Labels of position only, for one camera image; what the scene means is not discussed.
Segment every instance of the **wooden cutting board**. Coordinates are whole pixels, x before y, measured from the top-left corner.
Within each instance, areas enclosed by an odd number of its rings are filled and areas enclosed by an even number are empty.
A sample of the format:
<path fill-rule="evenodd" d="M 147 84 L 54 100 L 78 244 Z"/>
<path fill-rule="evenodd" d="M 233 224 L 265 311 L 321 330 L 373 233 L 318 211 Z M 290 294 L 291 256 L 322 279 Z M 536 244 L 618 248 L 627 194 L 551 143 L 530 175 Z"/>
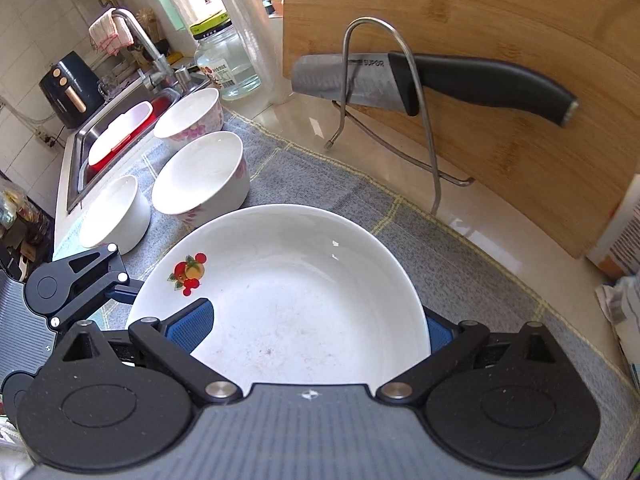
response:
<path fill-rule="evenodd" d="M 299 56 L 341 52 L 347 25 L 375 16 L 393 24 L 414 52 L 516 62 L 575 93 L 580 108 L 565 128 L 526 112 L 469 105 L 433 91 L 425 95 L 440 156 L 510 202 L 572 256 L 597 240 L 640 155 L 640 0 L 284 5 L 285 76 Z M 352 36 L 352 52 L 389 50 L 398 47 L 380 28 L 363 25 Z M 419 116 L 360 109 L 426 143 Z M 443 183 L 444 196 L 449 186 Z"/>

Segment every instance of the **kitchen knife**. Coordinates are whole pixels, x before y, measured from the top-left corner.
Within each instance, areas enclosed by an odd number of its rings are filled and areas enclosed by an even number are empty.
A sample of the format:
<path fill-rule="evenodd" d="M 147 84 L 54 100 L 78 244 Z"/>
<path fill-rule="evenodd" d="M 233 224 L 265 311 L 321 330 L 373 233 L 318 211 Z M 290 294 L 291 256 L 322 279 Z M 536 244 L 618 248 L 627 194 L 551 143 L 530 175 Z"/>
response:
<path fill-rule="evenodd" d="M 415 54 L 423 86 L 467 103 L 516 108 L 564 126 L 578 106 L 571 92 L 542 74 L 496 59 Z M 342 54 L 300 57 L 293 66 L 295 92 L 340 102 Z M 419 113 L 409 64 L 402 52 L 350 54 L 347 102 Z"/>

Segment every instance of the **gray mat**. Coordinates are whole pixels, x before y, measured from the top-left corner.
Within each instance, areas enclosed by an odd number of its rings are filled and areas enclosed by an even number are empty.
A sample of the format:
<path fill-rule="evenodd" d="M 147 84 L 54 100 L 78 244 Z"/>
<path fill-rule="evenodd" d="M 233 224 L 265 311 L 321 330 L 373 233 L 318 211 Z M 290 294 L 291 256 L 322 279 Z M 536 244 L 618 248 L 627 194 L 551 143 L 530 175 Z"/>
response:
<path fill-rule="evenodd" d="M 551 306 L 466 238 L 367 175 L 232 112 L 225 111 L 224 129 L 238 134 L 244 143 L 252 182 L 243 207 L 297 203 L 356 222 L 396 256 L 425 306 L 453 322 L 476 319 L 494 332 L 517 332 L 528 320 L 543 321 L 600 407 L 600 434 L 586 469 L 602 480 L 628 476 L 640 455 L 640 396 L 630 380 Z M 130 168 L 148 198 L 170 157 L 163 144 L 154 143 Z M 83 250 L 78 244 L 79 222 L 56 250 L 56 258 Z M 190 230 L 154 211 L 142 242 L 124 256 L 130 275 L 144 280 Z M 111 302 L 94 319 L 104 329 L 123 328 L 129 310 L 129 305 Z"/>

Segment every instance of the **jar lid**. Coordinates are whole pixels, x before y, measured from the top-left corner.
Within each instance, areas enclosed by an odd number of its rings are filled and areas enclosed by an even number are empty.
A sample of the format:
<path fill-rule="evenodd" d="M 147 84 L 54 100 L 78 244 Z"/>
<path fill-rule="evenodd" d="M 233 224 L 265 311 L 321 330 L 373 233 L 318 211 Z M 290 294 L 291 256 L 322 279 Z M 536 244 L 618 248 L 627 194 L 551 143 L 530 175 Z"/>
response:
<path fill-rule="evenodd" d="M 206 20 L 202 20 L 200 23 L 195 23 L 189 27 L 189 30 L 193 34 L 194 40 L 201 40 L 207 36 L 212 36 L 221 30 L 226 29 L 232 25 L 231 18 L 226 10 L 221 10 L 219 13 L 208 17 Z"/>

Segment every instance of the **cutting board stand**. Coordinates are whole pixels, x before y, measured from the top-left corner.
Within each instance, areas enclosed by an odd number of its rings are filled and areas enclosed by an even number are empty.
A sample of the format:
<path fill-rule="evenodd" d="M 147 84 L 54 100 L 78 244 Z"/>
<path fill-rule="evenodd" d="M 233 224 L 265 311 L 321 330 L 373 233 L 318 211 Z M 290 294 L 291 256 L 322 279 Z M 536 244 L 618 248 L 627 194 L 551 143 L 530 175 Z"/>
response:
<path fill-rule="evenodd" d="M 418 103 L 420 104 L 420 115 L 422 117 L 422 126 L 424 127 L 424 132 L 427 137 L 427 145 L 429 147 L 429 156 L 430 156 L 430 164 L 418 160 L 417 158 L 413 158 L 410 155 L 407 155 L 405 152 L 398 150 L 395 146 L 392 146 L 386 140 L 379 137 L 377 134 L 373 132 L 368 126 L 363 124 L 357 117 L 347 111 L 347 77 L 348 77 L 348 58 L 349 58 L 349 44 L 351 41 L 351 34 L 353 31 L 364 23 L 370 23 L 372 25 L 379 25 L 384 28 L 387 32 L 391 33 L 396 42 L 402 48 L 402 52 L 404 52 L 404 56 L 406 57 L 409 63 L 409 69 L 411 70 L 411 76 L 414 80 L 415 92 L 418 96 Z M 445 173 L 444 171 L 440 171 L 438 169 L 438 159 L 436 158 L 435 151 L 435 142 L 433 140 L 433 131 L 431 129 L 431 121 L 429 119 L 429 111 L 427 109 L 427 103 L 424 100 L 424 92 L 422 91 L 422 84 L 420 83 L 420 77 L 418 76 L 418 69 L 415 64 L 414 53 L 409 48 L 409 44 L 404 40 L 402 35 L 396 30 L 393 25 L 384 20 L 380 20 L 378 18 L 372 18 L 370 16 L 363 16 L 356 20 L 353 20 L 349 26 L 347 27 L 344 37 L 342 38 L 342 81 L 340 85 L 340 103 L 336 101 L 332 101 L 334 106 L 340 110 L 340 125 L 338 126 L 337 131 L 333 134 L 331 139 L 329 139 L 324 145 L 325 149 L 330 149 L 334 142 L 340 137 L 340 134 L 344 130 L 344 121 L 345 118 L 349 118 L 353 123 L 356 124 L 360 129 L 362 129 L 369 137 L 378 142 L 380 145 L 384 146 L 389 151 L 395 153 L 397 156 L 403 158 L 407 162 L 411 164 L 415 164 L 419 168 L 427 170 L 431 173 L 433 177 L 433 190 L 434 197 L 433 203 L 431 205 L 431 214 L 436 215 L 438 212 L 438 207 L 440 206 L 440 198 L 442 196 L 442 188 L 440 186 L 440 179 L 443 178 L 447 182 L 455 184 L 456 186 L 466 187 L 470 186 L 475 182 L 475 179 L 468 178 L 466 180 L 460 180 L 450 175 L 449 173 Z"/>

